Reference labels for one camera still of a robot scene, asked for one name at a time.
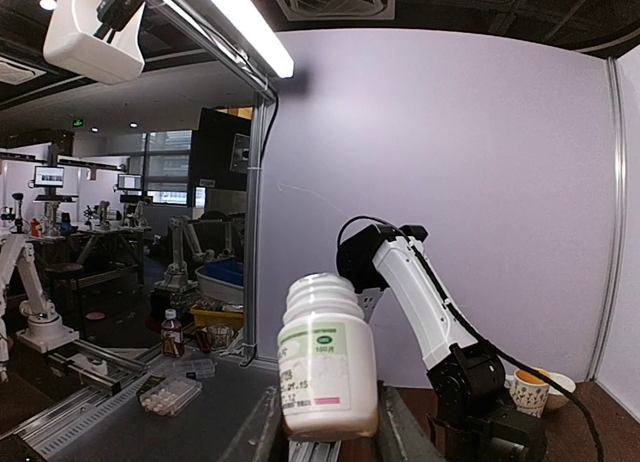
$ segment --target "computer monitor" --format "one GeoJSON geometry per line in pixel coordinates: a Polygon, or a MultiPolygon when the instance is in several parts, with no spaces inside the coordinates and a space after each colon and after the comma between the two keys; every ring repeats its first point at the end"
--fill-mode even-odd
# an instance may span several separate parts
{"type": "Polygon", "coordinates": [[[118,190],[142,190],[142,176],[118,174],[118,190]]]}
{"type": "Polygon", "coordinates": [[[37,165],[33,176],[34,187],[64,187],[64,167],[37,165]]]}

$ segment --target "white basket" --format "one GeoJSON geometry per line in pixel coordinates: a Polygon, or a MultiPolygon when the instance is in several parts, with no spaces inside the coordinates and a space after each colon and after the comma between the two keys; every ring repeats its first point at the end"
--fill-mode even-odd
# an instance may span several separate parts
{"type": "Polygon", "coordinates": [[[204,266],[196,269],[198,288],[203,295],[224,302],[225,304],[242,305],[244,289],[241,285],[230,284],[204,274],[204,266]]]}

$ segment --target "patterned cup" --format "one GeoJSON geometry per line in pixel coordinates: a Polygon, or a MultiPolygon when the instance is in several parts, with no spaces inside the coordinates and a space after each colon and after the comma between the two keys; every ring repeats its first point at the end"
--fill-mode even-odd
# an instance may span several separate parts
{"type": "MultiPolygon", "coordinates": [[[[536,370],[550,377],[548,372],[536,370]]],[[[534,417],[541,417],[549,398],[549,385],[524,370],[516,370],[513,376],[509,393],[518,410],[534,417]]]]}

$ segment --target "blue container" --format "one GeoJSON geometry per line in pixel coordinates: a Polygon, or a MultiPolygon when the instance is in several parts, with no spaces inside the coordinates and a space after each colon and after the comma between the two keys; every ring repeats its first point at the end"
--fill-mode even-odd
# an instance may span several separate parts
{"type": "Polygon", "coordinates": [[[204,273],[212,279],[244,287],[244,268],[235,257],[205,264],[204,273]]]}

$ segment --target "ceiling air conditioner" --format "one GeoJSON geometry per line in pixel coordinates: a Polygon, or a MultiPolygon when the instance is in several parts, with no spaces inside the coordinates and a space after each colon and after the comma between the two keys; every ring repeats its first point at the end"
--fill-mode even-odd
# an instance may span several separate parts
{"type": "Polygon", "coordinates": [[[44,70],[34,69],[0,56],[0,83],[20,85],[45,73],[44,70]]]}
{"type": "Polygon", "coordinates": [[[276,0],[291,21],[392,20],[396,0],[276,0]]]}

